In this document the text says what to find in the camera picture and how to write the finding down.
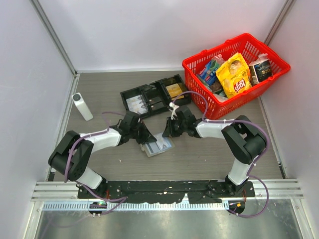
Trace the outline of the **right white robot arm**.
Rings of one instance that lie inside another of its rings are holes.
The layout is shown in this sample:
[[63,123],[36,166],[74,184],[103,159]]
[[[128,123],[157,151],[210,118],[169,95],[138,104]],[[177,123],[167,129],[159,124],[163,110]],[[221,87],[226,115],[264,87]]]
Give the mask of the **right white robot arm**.
[[170,103],[168,108],[171,116],[166,119],[163,137],[187,133],[190,137],[221,138],[227,142],[235,159],[225,178],[225,191],[229,196],[238,196],[256,162],[268,149],[270,140],[265,131],[246,116],[231,120],[197,119],[187,106]]

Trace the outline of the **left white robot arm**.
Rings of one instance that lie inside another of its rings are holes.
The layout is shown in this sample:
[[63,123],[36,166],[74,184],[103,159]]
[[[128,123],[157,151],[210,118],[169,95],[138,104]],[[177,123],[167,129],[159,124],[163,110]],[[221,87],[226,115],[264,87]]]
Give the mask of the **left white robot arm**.
[[107,180],[88,167],[91,154],[108,148],[120,146],[130,139],[138,144],[156,142],[141,116],[127,112],[116,125],[105,130],[79,134],[73,130],[66,132],[48,159],[48,164],[64,175],[64,181],[78,182],[89,188],[95,198],[106,194]]

